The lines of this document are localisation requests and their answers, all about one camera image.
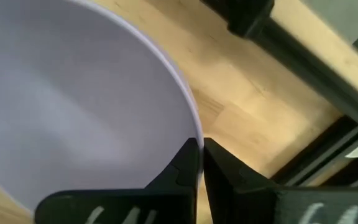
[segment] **gray surface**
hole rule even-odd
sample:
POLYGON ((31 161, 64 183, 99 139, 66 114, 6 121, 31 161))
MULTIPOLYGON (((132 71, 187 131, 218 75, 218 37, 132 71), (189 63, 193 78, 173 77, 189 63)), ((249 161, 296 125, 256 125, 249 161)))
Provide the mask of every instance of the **gray surface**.
POLYGON ((358 0, 304 0, 304 2, 350 44, 358 38, 358 0))
POLYGON ((58 190, 145 187, 201 137, 172 75, 83 6, 0 1, 0 186, 29 210, 58 190))

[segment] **wooden surface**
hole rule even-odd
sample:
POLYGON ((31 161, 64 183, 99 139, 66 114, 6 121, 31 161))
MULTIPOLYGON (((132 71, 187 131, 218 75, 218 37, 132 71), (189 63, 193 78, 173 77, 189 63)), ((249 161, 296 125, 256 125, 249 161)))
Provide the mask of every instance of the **wooden surface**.
MULTIPOLYGON (((300 16, 299 8, 306 8, 299 4, 287 8, 289 1, 277 1, 273 16, 279 23, 302 34, 315 27, 322 29, 318 22, 312 22, 312 27, 304 25, 316 19, 310 13, 309 21, 291 21, 292 14, 300 16)), ((229 34, 225 22, 198 0, 96 2, 133 23, 168 52, 190 83, 205 135, 263 175, 274 174, 340 116, 269 54, 229 34)), ((321 46, 312 43, 313 38, 320 41, 317 34, 309 39, 298 37, 314 52, 319 51, 321 46)), ((342 44, 326 45, 326 54, 318 55, 333 61, 344 76, 351 73, 358 77, 358 56, 352 49, 342 44)), ((29 215, 1 191, 0 223, 31 223, 29 215)), ((203 184, 198 223, 211 223, 203 184)))

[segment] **wooden board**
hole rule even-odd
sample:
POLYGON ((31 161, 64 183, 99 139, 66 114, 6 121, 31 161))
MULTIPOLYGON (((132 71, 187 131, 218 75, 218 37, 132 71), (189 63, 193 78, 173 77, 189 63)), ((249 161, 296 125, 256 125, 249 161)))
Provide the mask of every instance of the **wooden board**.
MULTIPOLYGON (((190 83, 205 135, 266 176, 274 174, 340 116, 269 54, 229 34, 226 23, 199 0, 96 2, 133 23, 167 51, 190 83)), ((290 10, 277 5, 274 15, 279 14, 277 10, 290 10)), ((279 22, 296 30, 296 24, 285 19, 279 22)), ((354 63, 347 67, 358 71, 354 63)), ((211 223, 203 182, 198 205, 198 223, 211 223)), ((0 192, 0 223, 23 215, 0 192)), ((11 221, 15 222, 30 223, 28 214, 11 221)))

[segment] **black plastic bracket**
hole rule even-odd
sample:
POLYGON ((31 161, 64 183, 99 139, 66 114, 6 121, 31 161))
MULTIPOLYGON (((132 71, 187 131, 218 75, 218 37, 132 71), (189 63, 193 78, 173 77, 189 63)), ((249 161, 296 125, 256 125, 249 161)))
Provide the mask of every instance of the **black plastic bracket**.
POLYGON ((188 139, 144 189, 67 190, 43 199, 36 224, 195 224, 200 148, 188 139))
POLYGON ((358 223, 358 188, 281 187, 212 139, 205 143, 214 224, 358 223))

